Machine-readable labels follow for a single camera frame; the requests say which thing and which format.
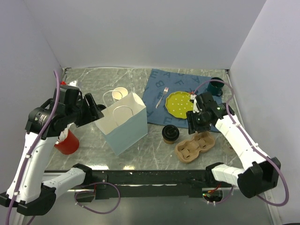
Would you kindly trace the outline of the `stack of brown paper cups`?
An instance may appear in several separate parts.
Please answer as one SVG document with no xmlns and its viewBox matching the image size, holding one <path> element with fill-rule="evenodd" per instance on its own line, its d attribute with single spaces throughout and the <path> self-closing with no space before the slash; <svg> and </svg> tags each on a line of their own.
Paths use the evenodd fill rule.
<svg viewBox="0 0 300 225">
<path fill-rule="evenodd" d="M 112 98 L 114 102 L 121 100 L 128 95 L 128 90 L 124 87 L 117 87 L 112 91 Z"/>
</svg>

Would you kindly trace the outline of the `brown cardboard cup carrier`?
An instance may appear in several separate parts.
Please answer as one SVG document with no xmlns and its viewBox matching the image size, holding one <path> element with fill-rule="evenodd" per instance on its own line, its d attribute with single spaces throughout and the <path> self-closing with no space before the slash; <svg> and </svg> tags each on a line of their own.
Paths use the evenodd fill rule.
<svg viewBox="0 0 300 225">
<path fill-rule="evenodd" d="M 200 153 L 208 152 L 214 145 L 215 138 L 210 132 L 194 133 L 191 139 L 178 143 L 174 152 L 181 162 L 189 164 L 196 160 Z"/>
</svg>

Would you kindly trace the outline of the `single brown paper cup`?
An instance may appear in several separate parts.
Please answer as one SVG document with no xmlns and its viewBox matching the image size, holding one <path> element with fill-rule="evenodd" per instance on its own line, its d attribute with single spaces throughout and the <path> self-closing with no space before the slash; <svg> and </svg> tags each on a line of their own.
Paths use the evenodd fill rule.
<svg viewBox="0 0 300 225">
<path fill-rule="evenodd" d="M 166 144 L 174 144 L 177 141 L 177 139 L 167 139 L 167 138 L 163 138 L 163 140 Z"/>
</svg>

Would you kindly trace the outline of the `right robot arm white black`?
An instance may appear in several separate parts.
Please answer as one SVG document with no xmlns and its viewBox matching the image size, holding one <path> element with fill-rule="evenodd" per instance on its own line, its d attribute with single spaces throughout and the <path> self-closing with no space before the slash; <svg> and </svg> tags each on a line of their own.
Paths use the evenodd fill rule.
<svg viewBox="0 0 300 225">
<path fill-rule="evenodd" d="M 188 111 L 188 132 L 201 133 L 215 127 L 230 143 L 239 157 L 242 168 L 214 163 L 206 167 L 205 182 L 210 187 L 220 182 L 231 184 L 252 198 L 273 189 L 278 184 L 280 161 L 262 151 L 246 133 L 234 110 L 227 104 L 218 104 L 210 92 L 192 95 L 193 110 Z"/>
</svg>

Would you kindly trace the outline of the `light blue paper bag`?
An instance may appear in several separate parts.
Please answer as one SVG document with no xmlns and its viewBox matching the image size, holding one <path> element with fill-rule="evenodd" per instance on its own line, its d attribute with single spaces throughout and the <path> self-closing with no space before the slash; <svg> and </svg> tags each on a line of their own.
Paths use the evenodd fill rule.
<svg viewBox="0 0 300 225">
<path fill-rule="evenodd" d="M 104 117 L 95 124 L 117 156 L 148 134 L 146 106 L 134 92 L 101 112 Z"/>
</svg>

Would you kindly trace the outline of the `black cup lid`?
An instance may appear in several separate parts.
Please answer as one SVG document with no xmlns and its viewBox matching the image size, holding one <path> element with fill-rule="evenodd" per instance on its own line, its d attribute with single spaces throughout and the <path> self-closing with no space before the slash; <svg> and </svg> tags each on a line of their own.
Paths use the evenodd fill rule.
<svg viewBox="0 0 300 225">
<path fill-rule="evenodd" d="M 175 125 L 166 125 L 162 129 L 162 137 L 167 139 L 178 139 L 180 132 Z"/>
</svg>

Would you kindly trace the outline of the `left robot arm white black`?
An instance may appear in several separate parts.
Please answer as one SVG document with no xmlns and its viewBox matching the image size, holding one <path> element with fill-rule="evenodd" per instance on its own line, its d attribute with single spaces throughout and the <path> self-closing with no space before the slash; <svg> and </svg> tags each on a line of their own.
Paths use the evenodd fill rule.
<svg viewBox="0 0 300 225">
<path fill-rule="evenodd" d="M 56 88 L 53 98 L 28 115 L 22 157 L 9 189 L 0 195 L 1 205 L 15 207 L 24 216 L 42 216 L 69 189 L 89 188 L 93 182 L 92 169 L 82 164 L 53 180 L 42 178 L 61 132 L 69 124 L 81 127 L 103 116 L 90 93 L 83 95 L 78 87 L 69 85 Z"/>
</svg>

